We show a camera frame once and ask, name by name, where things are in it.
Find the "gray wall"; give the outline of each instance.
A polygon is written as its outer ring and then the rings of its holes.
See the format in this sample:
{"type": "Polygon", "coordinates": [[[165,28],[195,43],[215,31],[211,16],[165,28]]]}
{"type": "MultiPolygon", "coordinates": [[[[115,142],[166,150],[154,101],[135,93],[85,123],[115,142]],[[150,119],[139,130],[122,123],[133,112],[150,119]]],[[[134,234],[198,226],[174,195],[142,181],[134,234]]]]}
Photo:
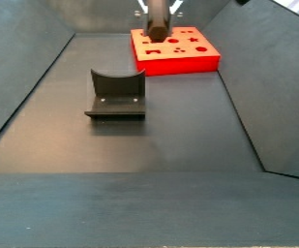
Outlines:
{"type": "MultiPolygon", "coordinates": [[[[78,33],[130,33],[142,28],[134,17],[138,0],[45,0],[78,33]]],[[[230,0],[187,0],[181,8],[185,18],[178,25],[203,28],[230,0]]]]}
{"type": "Polygon", "coordinates": [[[205,32],[264,167],[299,176],[299,15],[270,0],[231,1],[205,32]]]}
{"type": "Polygon", "coordinates": [[[0,0],[0,128],[71,37],[45,2],[0,0]]]}

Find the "bin floor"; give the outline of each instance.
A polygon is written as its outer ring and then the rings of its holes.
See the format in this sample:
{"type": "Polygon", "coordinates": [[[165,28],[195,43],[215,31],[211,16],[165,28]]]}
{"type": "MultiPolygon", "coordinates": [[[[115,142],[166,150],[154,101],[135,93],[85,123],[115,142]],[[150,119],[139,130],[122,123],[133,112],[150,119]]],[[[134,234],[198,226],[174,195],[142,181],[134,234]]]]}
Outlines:
{"type": "Polygon", "coordinates": [[[129,35],[78,35],[0,135],[0,173],[262,168],[218,73],[147,77],[147,119],[93,121],[90,70],[131,75],[129,35]]]}

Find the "gray panel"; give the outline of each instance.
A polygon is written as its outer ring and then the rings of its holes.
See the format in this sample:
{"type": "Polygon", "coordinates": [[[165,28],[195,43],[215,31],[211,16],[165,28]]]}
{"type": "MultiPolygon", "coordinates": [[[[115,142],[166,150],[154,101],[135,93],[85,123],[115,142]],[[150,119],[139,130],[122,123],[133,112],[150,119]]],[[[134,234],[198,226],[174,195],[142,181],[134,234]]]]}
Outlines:
{"type": "Polygon", "coordinates": [[[147,77],[147,119],[91,121],[91,69],[131,75],[129,35],[77,36],[0,136],[0,172],[260,171],[217,73],[147,77]]]}
{"type": "Polygon", "coordinates": [[[38,0],[0,0],[0,128],[73,32],[38,0]]]}
{"type": "Polygon", "coordinates": [[[299,180],[266,173],[0,175],[0,247],[299,247],[299,180]]]}
{"type": "MultiPolygon", "coordinates": [[[[138,0],[46,0],[61,18],[81,33],[130,33],[142,28],[134,12],[138,0]]],[[[181,8],[185,17],[177,25],[205,27],[230,0],[189,0],[181,8]]]]}
{"type": "Polygon", "coordinates": [[[299,176],[299,15],[268,0],[232,1],[205,32],[264,167],[299,176]]]}

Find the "red shape sorter block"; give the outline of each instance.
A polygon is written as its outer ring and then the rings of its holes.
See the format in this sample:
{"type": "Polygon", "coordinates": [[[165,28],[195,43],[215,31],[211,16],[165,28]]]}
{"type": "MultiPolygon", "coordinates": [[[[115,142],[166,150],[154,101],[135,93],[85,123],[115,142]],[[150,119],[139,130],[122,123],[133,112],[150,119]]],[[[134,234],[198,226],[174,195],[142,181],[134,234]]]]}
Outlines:
{"type": "Polygon", "coordinates": [[[215,72],[221,54],[195,27],[175,27],[163,43],[131,30],[137,67],[147,76],[215,72]]]}

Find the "black holder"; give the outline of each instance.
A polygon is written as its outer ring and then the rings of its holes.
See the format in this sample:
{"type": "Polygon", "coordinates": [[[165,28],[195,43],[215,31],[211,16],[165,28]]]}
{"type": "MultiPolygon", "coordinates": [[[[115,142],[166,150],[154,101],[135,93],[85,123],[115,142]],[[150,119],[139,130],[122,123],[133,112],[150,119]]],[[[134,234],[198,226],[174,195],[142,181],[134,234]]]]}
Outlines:
{"type": "Polygon", "coordinates": [[[91,70],[95,100],[90,117],[146,116],[146,71],[129,77],[110,77],[91,70]]]}

